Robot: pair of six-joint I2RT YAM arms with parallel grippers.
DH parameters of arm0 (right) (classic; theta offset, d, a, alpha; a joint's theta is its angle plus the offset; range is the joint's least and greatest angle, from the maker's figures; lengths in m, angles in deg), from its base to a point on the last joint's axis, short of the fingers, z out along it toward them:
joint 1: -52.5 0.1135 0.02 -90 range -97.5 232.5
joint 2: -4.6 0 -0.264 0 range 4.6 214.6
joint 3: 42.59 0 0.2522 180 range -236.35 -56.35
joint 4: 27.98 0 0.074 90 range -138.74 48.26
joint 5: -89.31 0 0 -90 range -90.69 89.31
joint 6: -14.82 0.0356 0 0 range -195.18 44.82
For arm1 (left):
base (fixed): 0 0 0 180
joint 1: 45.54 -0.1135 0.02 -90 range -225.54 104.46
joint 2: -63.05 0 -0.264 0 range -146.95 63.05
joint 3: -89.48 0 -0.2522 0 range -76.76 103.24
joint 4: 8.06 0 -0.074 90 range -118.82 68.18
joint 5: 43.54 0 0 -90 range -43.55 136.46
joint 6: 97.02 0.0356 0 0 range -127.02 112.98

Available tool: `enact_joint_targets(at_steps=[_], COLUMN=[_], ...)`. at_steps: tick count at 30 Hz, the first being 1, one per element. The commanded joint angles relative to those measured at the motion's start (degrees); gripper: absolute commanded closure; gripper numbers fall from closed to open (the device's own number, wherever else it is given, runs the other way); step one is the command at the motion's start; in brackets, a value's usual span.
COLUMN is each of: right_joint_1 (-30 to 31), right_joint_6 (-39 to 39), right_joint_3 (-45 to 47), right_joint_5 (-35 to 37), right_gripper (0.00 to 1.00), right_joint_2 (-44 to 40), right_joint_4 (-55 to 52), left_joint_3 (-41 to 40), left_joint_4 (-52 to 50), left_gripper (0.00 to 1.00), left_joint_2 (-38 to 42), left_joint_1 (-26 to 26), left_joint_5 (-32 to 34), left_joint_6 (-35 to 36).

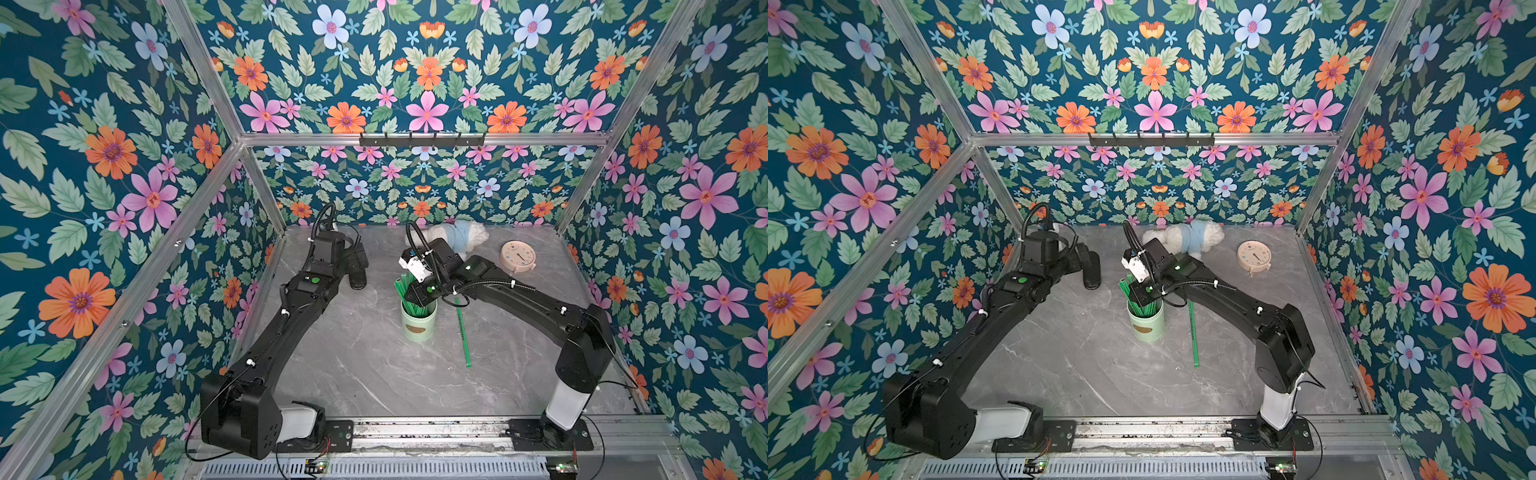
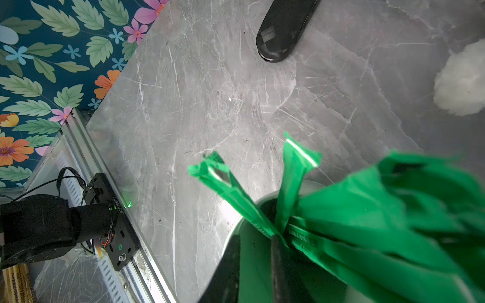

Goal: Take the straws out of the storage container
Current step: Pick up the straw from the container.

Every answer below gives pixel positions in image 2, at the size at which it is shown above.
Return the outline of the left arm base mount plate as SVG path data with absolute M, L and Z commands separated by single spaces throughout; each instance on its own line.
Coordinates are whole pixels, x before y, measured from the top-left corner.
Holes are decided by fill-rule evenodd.
M 102 233 L 95 238 L 101 242 L 114 269 L 121 271 L 141 246 L 123 202 L 104 173 L 94 175 L 83 199 L 88 206 L 95 205 L 101 211 L 96 222 L 102 223 Z

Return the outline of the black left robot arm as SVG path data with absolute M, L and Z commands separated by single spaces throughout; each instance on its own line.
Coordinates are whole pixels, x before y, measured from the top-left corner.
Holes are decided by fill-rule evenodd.
M 117 221 L 114 207 L 70 207 L 47 194 L 1 205 L 1 269 L 64 256 L 77 244 L 106 235 Z

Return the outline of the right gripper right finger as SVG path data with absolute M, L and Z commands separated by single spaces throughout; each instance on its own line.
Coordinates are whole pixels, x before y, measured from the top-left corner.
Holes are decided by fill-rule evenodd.
M 280 236 L 271 238 L 273 302 L 314 302 Z

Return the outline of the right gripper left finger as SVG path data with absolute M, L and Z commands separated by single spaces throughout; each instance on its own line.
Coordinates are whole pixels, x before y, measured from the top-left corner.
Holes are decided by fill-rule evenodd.
M 199 303 L 239 301 L 240 259 L 241 238 L 240 235 L 233 235 Z

